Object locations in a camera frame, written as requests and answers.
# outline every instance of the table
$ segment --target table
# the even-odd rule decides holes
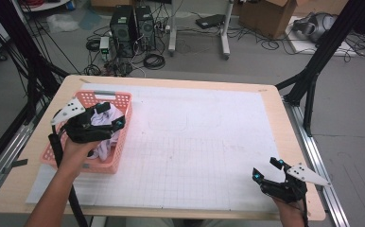
[[[167,88],[212,89],[224,91],[240,91],[259,93],[265,104],[276,147],[279,155],[289,164],[304,163],[300,146],[294,130],[287,117],[277,89],[271,85],[237,84],[224,82],[167,80],[167,79],[127,79],[104,78],[88,76],[69,76],[61,85],[52,103],[42,117],[41,123],[30,137],[19,160],[28,159],[26,166],[15,167],[0,188],[0,213],[30,213],[34,205],[26,204],[26,197],[33,185],[40,167],[39,156],[47,144],[50,133],[50,121],[55,112],[67,103],[75,91],[84,83],[119,84],[134,86],[151,86]],[[308,185],[307,203],[310,220],[325,218],[321,200],[313,184]],[[94,216],[136,216],[136,217],[164,217],[164,218],[244,218],[244,219],[277,219],[274,212],[223,212],[206,210],[178,210],[153,208],[124,208],[105,206],[82,206],[85,215]],[[69,207],[66,214],[71,214]]]
[[[230,24],[230,17],[232,15],[233,11],[233,5],[234,1],[229,0],[225,19],[224,19],[224,25],[223,28],[220,30],[220,38],[221,38],[221,47],[223,48],[223,56],[225,60],[228,60],[230,58],[230,46],[227,36],[227,31],[229,29]],[[177,39],[177,26],[176,26],[176,6],[174,4],[174,1],[171,1],[171,26],[170,26],[170,37],[168,40],[168,52],[170,56],[174,56],[174,51],[176,50],[176,39]]]

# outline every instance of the metal stand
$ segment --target metal stand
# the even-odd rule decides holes
[[[299,106],[301,98],[307,94],[303,126],[309,137],[312,136],[310,125],[318,76],[324,66],[333,57],[340,44],[350,33],[357,19],[364,13],[365,0],[348,1],[347,5],[339,15],[339,18],[328,31],[324,41],[316,50],[305,69],[298,75],[276,85],[277,89],[281,90],[291,84],[294,84],[289,94],[284,96],[285,102],[288,102],[292,106]]]
[[[298,131],[303,139],[304,147],[307,151],[308,159],[313,169],[320,176],[324,177],[325,180],[331,182],[329,174],[324,167],[323,160],[319,154],[316,142],[312,137],[306,135],[306,131],[301,125],[303,124],[304,115],[300,107],[291,106],[290,108],[294,118],[295,123],[298,127]],[[325,198],[326,204],[330,210],[331,218],[338,227],[349,227],[348,219],[345,216],[344,210],[342,209],[341,203],[339,202],[339,197],[336,194],[336,190],[333,186],[324,187],[322,189],[323,196]]]
[[[227,31],[229,29],[230,17],[233,11],[234,0],[229,0],[226,17],[224,21],[224,27],[220,31],[221,44],[223,47],[223,55],[226,60],[230,58],[230,47],[227,37]],[[171,1],[171,23],[170,23],[170,37],[168,40],[168,53],[171,57],[174,56],[176,50],[176,39],[177,39],[177,26],[176,26],[176,9],[173,1]]]
[[[227,39],[228,38],[227,31],[229,30],[230,17],[232,15],[233,5],[234,5],[234,0],[229,0],[229,5],[227,6],[227,11],[226,11],[226,19],[224,21],[224,27],[220,31],[221,45],[223,47],[223,55],[226,60],[230,58],[230,46],[229,46],[229,41]]]
[[[174,56],[176,50],[176,39],[177,39],[177,26],[176,26],[176,9],[174,1],[171,0],[171,25],[170,25],[170,37],[168,40],[168,53],[171,57]]]

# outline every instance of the white grid paper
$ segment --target white grid paper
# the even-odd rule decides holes
[[[82,173],[75,181],[86,205],[205,210],[274,210],[252,180],[269,179],[277,157],[257,93],[85,84],[132,93],[132,118],[115,175]],[[35,203],[53,176],[42,165],[26,202]]]

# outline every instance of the white cloth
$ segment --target white cloth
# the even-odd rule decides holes
[[[95,110],[95,114],[91,117],[91,122],[94,126],[111,125],[112,121],[122,115],[124,114],[110,103],[110,109],[104,113],[97,113]],[[97,148],[93,150],[94,154],[89,156],[88,159],[99,157],[101,161],[105,161],[109,157],[112,146],[117,143],[119,134],[120,131],[116,131],[111,139],[103,140]]]

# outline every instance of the gray floor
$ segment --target gray floor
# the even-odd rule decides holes
[[[61,12],[50,10],[47,14]],[[69,12],[85,29],[53,34],[54,40],[80,71],[87,64],[86,37],[109,23],[89,10]],[[192,27],[194,19],[181,24]],[[56,47],[43,36],[52,60],[60,68],[75,72]],[[288,55],[282,46],[266,50],[252,35],[230,39],[231,57],[225,61],[219,37],[199,33],[179,33],[177,52],[171,58],[165,52],[165,67],[160,71],[144,69],[154,79],[190,79],[238,83],[277,84],[299,73],[311,56]],[[130,74],[142,78],[135,70]],[[289,89],[281,91],[285,95]],[[0,136],[26,103],[23,87],[11,61],[0,61]],[[312,119],[312,132],[333,186],[351,226],[365,226],[365,59],[344,62],[333,58],[318,80]],[[0,226],[22,226],[25,215],[0,214]],[[122,218],[110,218],[107,226],[123,226]],[[252,226],[279,226],[276,221],[256,221]],[[76,226],[67,217],[63,226]],[[236,226],[250,226],[248,222]],[[310,226],[334,226],[330,218],[311,222]]]

